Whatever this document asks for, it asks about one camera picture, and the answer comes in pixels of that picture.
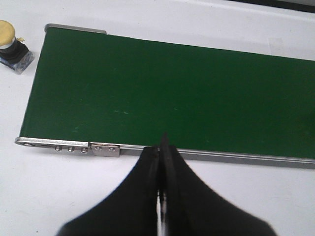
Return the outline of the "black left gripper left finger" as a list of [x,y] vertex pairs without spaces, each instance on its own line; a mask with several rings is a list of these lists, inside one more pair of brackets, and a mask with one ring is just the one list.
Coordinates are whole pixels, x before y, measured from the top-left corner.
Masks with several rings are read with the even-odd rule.
[[156,236],[157,147],[143,149],[133,169],[103,201],[64,224],[59,236]]

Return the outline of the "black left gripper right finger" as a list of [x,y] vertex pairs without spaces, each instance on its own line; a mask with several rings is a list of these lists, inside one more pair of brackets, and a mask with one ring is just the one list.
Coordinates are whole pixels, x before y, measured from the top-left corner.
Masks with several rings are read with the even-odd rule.
[[208,187],[163,135],[165,226],[169,236],[274,236],[262,219],[236,207]]

